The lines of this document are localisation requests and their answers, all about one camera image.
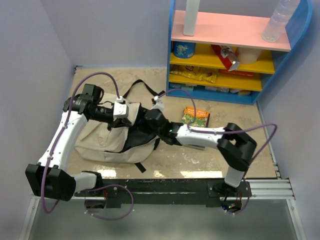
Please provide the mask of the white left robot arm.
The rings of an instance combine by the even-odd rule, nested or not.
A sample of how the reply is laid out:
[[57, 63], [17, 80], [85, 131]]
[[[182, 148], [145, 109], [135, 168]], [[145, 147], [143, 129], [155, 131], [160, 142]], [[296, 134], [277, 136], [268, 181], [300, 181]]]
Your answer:
[[29, 164], [25, 170], [35, 196], [69, 201], [77, 192], [86, 190], [92, 196], [103, 192], [99, 173], [83, 171], [69, 175], [66, 172], [71, 152], [88, 121], [108, 123], [112, 127], [129, 123], [129, 106], [125, 98], [117, 96], [110, 107], [104, 107], [100, 105], [103, 96], [101, 87], [85, 84], [82, 93], [65, 101], [60, 125], [47, 150], [36, 164]]

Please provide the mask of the orange green paperback book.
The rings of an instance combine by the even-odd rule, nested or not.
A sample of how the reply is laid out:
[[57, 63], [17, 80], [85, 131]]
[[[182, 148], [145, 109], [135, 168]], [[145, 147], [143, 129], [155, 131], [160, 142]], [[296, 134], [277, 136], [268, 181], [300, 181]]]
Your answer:
[[201, 109], [196, 109], [196, 114], [195, 110], [191, 106], [186, 106], [181, 122], [183, 124], [188, 124], [189, 122], [192, 122], [191, 126], [192, 127], [200, 127], [200, 128], [208, 128], [209, 127], [209, 121], [210, 121], [210, 113], [205, 110]]

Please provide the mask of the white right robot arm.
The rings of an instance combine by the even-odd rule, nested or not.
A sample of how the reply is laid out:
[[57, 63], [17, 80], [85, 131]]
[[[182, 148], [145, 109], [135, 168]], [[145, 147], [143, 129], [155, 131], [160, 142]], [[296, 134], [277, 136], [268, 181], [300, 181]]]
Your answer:
[[159, 109], [148, 110], [140, 121], [141, 130], [157, 135], [168, 145], [201, 146], [218, 150], [228, 164], [223, 192], [230, 197], [241, 190], [241, 181], [251, 165], [257, 142], [234, 123], [225, 127], [194, 127], [170, 122]]

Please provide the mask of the beige canvas backpack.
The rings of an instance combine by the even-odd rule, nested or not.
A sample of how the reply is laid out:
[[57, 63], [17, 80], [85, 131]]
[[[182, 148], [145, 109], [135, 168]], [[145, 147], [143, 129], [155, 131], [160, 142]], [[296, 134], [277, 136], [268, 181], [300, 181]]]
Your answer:
[[134, 164], [141, 172], [146, 171], [142, 162], [157, 149], [160, 138], [152, 132], [143, 132], [140, 129], [140, 123], [147, 112], [140, 102], [129, 102], [128, 107], [131, 127], [108, 130], [108, 123], [89, 120], [74, 145], [82, 159], [101, 163]]

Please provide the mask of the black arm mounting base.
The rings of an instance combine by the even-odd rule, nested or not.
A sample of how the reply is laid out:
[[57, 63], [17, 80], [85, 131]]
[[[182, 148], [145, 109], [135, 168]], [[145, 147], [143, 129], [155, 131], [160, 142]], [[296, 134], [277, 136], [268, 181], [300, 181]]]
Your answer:
[[238, 188], [225, 185], [223, 178], [103, 179], [108, 186], [106, 207], [136, 205], [205, 205], [209, 208], [231, 204], [252, 196], [249, 182]]

